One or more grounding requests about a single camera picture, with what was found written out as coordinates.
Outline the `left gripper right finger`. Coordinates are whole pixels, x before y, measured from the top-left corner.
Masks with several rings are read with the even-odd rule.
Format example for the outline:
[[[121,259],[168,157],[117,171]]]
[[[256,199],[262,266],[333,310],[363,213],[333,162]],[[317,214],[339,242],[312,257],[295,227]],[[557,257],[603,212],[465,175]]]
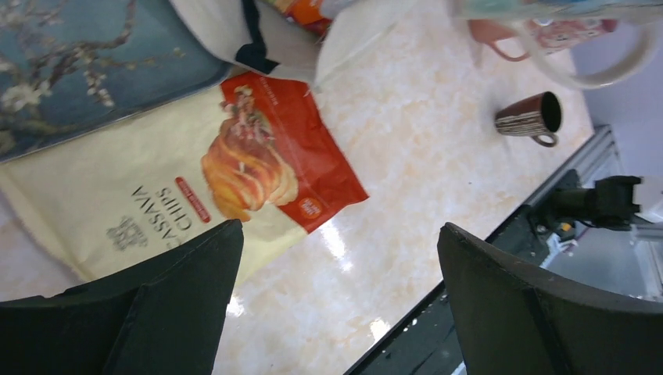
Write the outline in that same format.
[[[536,332],[509,353],[500,342],[468,358],[469,374],[659,374],[662,306],[658,302],[590,287],[539,266],[509,267],[527,287]],[[514,324],[508,334],[523,334]]]

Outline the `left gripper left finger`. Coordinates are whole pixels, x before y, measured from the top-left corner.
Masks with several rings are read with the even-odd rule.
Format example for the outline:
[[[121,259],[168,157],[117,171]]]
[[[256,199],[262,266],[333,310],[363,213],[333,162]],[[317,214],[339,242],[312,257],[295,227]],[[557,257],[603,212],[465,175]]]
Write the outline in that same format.
[[[3,302],[2,373],[211,373],[243,245],[228,220],[58,295]]]

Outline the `brown cup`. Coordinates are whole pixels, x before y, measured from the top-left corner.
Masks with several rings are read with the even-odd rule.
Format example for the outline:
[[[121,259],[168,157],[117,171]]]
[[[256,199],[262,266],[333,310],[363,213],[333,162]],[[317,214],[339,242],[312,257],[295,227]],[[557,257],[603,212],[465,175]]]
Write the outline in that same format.
[[[500,110],[494,116],[494,125],[499,134],[531,138],[552,148],[559,142],[562,117],[560,100],[553,92],[545,91]]]

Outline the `pink cup off tray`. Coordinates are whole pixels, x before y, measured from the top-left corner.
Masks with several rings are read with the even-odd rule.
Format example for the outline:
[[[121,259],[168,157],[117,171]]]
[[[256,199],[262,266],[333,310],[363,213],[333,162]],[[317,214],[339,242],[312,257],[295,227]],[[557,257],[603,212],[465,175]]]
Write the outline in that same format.
[[[472,38],[491,48],[498,56],[509,62],[520,62],[530,57],[528,52],[511,56],[501,50],[497,42],[515,38],[515,33],[492,20],[469,20],[468,27]],[[546,55],[575,47],[592,38],[614,32],[617,20],[559,20],[537,23],[530,20],[526,25],[538,46]]]

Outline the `beige canvas tote bag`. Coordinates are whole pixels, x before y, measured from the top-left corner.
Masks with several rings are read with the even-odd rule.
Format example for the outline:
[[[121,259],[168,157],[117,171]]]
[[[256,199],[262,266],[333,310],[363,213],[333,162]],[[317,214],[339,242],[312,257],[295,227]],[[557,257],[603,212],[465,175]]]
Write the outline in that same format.
[[[353,65],[415,3],[355,1],[324,37],[288,21],[263,1],[172,1],[177,15],[214,57],[264,76],[318,88]]]

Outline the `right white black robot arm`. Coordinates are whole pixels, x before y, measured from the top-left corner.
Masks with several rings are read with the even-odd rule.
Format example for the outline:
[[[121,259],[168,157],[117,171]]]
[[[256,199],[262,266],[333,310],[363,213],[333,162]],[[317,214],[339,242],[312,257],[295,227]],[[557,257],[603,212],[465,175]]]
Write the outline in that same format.
[[[610,176],[592,187],[556,187],[528,214],[535,234],[565,243],[577,238],[577,225],[613,231],[662,225],[662,178]]]

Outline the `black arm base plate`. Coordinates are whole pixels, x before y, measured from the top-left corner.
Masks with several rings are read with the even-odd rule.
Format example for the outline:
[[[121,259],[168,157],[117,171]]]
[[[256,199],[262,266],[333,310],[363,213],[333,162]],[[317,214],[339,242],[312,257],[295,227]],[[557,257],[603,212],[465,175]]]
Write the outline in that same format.
[[[519,206],[486,239],[453,223],[439,234],[439,264],[445,276],[373,348],[350,374],[458,374],[468,358],[479,362],[484,349],[502,342],[509,353],[523,348],[536,322],[529,300],[520,296],[527,287],[514,280],[509,267],[547,267],[557,251],[550,242],[558,225],[543,215],[556,191],[581,187],[576,170],[550,180],[539,196]],[[523,334],[508,327],[523,323]],[[499,334],[507,334],[501,340]]]

